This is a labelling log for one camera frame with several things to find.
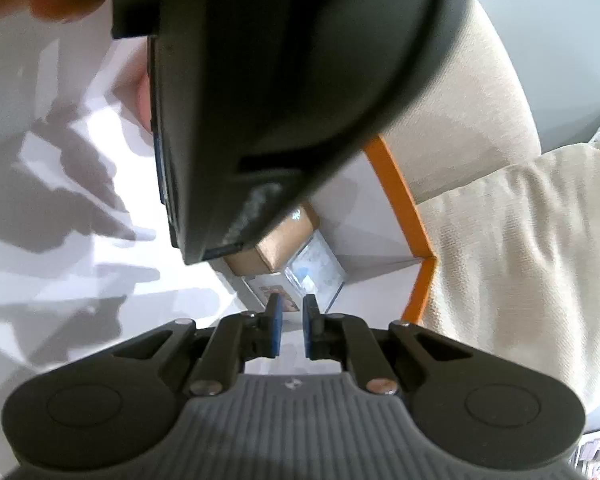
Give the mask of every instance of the beige cushion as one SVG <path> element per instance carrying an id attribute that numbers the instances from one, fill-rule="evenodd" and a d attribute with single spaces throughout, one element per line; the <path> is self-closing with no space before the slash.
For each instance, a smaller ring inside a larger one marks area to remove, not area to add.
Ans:
<path id="1" fill-rule="evenodd" d="M 600 143 L 419 206 L 439 258 L 423 323 L 600 403 Z"/>
<path id="2" fill-rule="evenodd" d="M 439 75 L 385 139 L 416 202 L 540 155 L 522 86 L 477 0 Z"/>

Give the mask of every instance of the brown cardboard box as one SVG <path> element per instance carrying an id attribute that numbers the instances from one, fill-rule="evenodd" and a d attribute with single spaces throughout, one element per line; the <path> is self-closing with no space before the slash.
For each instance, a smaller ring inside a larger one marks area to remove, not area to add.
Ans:
<path id="1" fill-rule="evenodd" d="M 282 295 L 283 312 L 300 312 L 302 298 L 315 294 L 320 311 L 324 313 L 337 297 L 346 273 L 331 252 L 319 230 L 281 272 L 243 278 L 262 307 L 272 293 Z"/>
<path id="2" fill-rule="evenodd" d="M 318 217 L 308 204 L 298 206 L 253 249 L 226 256 L 224 260 L 236 276 L 254 276 L 282 270 L 313 232 Z"/>

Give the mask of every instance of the white wall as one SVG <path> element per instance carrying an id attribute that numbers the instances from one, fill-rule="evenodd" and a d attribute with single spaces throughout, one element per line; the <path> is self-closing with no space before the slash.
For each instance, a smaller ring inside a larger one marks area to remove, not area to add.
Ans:
<path id="1" fill-rule="evenodd" d="M 42 23 L 26 12 L 0 20 L 0 140 L 139 78 L 145 40 L 113 42 L 110 27 L 110 1 L 77 23 Z"/>
<path id="2" fill-rule="evenodd" d="M 529 100 L 543 151 L 600 125 L 600 0 L 479 0 Z"/>

